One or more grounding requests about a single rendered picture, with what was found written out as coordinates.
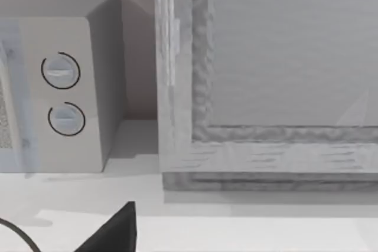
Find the grey wooden cabinet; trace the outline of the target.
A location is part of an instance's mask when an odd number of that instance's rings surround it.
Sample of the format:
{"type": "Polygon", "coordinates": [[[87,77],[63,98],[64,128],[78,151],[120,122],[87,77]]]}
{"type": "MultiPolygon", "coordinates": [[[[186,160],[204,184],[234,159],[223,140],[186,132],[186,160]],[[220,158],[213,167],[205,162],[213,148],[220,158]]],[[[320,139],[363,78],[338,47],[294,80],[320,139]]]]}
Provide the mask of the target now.
{"type": "Polygon", "coordinates": [[[378,0],[155,0],[168,191],[378,191],[378,0]]]}

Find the pale round microwave knob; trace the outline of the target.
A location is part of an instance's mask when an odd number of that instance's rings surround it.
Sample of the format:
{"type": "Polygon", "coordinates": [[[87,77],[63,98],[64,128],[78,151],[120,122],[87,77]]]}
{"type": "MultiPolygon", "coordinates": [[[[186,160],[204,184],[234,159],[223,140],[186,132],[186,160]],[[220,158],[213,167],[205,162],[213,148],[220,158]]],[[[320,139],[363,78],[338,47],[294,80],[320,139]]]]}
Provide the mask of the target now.
{"type": "Polygon", "coordinates": [[[81,70],[74,57],[58,52],[42,60],[41,75],[49,86],[57,90],[68,90],[79,82],[81,70]]]}
{"type": "Polygon", "coordinates": [[[73,137],[84,130],[86,117],[79,106],[64,102],[49,109],[48,123],[57,134],[73,137]]]}

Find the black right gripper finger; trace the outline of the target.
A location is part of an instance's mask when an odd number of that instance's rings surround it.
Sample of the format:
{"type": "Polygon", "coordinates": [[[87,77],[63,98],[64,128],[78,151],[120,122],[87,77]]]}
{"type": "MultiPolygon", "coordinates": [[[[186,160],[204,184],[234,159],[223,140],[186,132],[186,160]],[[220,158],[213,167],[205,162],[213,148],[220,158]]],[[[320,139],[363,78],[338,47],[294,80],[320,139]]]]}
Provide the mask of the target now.
{"type": "Polygon", "coordinates": [[[74,252],[136,252],[136,204],[127,202],[74,252]]]}

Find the pale microwave oven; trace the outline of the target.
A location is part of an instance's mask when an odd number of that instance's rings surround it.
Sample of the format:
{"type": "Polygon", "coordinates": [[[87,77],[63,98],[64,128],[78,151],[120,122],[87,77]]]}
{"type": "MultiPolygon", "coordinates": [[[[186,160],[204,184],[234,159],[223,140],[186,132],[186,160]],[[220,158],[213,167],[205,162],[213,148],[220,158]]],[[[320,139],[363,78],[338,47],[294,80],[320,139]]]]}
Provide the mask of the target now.
{"type": "Polygon", "coordinates": [[[103,171],[124,110],[121,0],[0,0],[0,173],[103,171]]]}

